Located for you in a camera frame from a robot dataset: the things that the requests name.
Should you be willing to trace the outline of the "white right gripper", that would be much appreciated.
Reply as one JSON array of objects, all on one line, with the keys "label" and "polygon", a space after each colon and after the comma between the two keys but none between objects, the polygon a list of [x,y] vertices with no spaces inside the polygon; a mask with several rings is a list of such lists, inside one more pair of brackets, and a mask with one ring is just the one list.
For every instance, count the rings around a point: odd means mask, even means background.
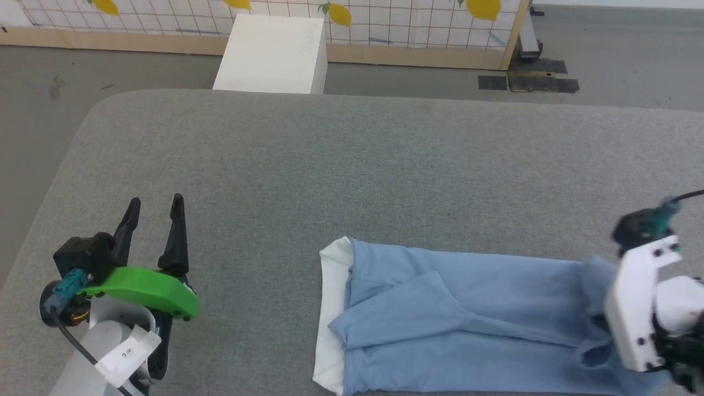
[{"label": "white right gripper", "polygon": [[651,340],[655,333],[658,272],[681,261],[679,238],[667,236],[627,250],[605,300],[605,316],[621,363],[626,369],[646,372],[659,367],[659,355]]}]

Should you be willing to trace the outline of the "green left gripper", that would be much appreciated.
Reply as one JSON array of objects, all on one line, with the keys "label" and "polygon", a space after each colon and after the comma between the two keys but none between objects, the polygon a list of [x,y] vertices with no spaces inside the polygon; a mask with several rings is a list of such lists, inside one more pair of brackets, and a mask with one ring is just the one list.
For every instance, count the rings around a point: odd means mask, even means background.
[{"label": "green left gripper", "polygon": [[112,257],[117,268],[101,285],[83,289],[91,298],[90,329],[101,322],[126,329],[126,339],[97,360],[96,369],[106,381],[161,381],[168,371],[169,341],[175,320],[188,321],[199,313],[199,299],[187,283],[176,277],[189,272],[187,228],[183,195],[176,193],[169,212],[172,224],[166,247],[158,259],[160,272],[126,267],[133,231],[139,223],[141,200],[130,204],[114,233]]}]

